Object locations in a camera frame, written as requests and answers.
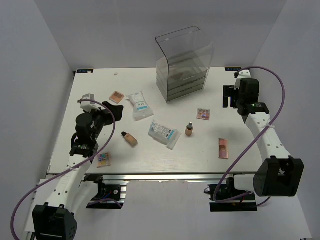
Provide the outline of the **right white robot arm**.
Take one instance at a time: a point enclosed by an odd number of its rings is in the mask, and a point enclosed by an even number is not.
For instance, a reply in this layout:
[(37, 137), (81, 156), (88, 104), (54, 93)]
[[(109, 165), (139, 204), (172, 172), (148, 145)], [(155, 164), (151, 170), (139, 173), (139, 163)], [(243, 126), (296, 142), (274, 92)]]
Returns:
[(243, 122), (257, 139), (262, 165), (255, 174), (237, 174), (225, 188), (226, 195), (236, 200), (244, 191), (259, 197), (293, 197), (304, 170), (300, 158), (294, 158), (271, 127), (270, 111), (259, 102), (260, 83), (257, 79), (238, 79), (234, 85), (223, 86), (223, 108), (237, 109)]

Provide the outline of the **foundation bottle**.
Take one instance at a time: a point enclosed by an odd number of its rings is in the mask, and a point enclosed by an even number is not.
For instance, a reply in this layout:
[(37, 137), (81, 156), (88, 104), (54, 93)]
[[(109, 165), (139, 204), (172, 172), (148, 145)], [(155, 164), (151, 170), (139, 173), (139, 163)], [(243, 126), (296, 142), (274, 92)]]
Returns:
[(131, 147), (135, 147), (138, 144), (138, 140), (134, 138), (130, 133), (122, 132), (121, 135), (125, 139), (125, 141), (130, 144)]
[(185, 135), (190, 137), (193, 133), (193, 123), (192, 122), (189, 122), (188, 125), (186, 126), (185, 128)]

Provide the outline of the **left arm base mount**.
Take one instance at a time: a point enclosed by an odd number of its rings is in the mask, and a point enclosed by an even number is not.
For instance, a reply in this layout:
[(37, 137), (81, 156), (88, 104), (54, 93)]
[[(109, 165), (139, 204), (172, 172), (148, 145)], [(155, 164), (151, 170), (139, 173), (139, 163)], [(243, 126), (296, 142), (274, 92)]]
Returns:
[(97, 194), (88, 203), (87, 209), (120, 210), (126, 199), (128, 181), (116, 180), (104, 175), (91, 174), (85, 182), (93, 182)]

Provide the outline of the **white wipes pack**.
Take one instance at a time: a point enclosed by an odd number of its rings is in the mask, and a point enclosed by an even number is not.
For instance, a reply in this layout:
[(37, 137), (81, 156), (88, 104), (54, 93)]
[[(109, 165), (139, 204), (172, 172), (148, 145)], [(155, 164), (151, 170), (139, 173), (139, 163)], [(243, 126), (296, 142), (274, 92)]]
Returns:
[(154, 112), (146, 102), (142, 91), (126, 95), (126, 97), (133, 105), (132, 115), (135, 121), (140, 121), (154, 115)]
[(148, 135), (159, 143), (166, 145), (168, 149), (173, 150), (181, 136), (181, 132), (153, 120), (150, 124)]

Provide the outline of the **clear acrylic drawer organizer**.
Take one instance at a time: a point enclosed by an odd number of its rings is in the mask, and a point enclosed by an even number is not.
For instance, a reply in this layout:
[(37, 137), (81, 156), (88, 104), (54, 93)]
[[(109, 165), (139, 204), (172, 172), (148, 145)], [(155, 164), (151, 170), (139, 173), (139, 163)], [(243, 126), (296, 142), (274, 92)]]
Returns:
[(214, 46), (199, 27), (157, 36), (155, 42), (159, 47), (156, 85), (167, 103), (204, 88)]

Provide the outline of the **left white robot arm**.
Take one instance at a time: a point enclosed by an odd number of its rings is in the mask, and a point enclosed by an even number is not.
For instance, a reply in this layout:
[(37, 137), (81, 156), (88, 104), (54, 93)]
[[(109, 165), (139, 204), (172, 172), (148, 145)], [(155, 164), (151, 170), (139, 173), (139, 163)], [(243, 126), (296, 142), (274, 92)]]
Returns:
[(56, 176), (57, 186), (48, 199), (32, 211), (37, 240), (73, 240), (78, 228), (77, 211), (85, 208), (91, 199), (99, 200), (106, 193), (103, 184), (86, 182), (85, 174), (102, 151), (98, 145), (101, 131), (122, 119), (124, 107), (84, 98), (78, 102), (83, 113), (75, 120), (66, 168)]

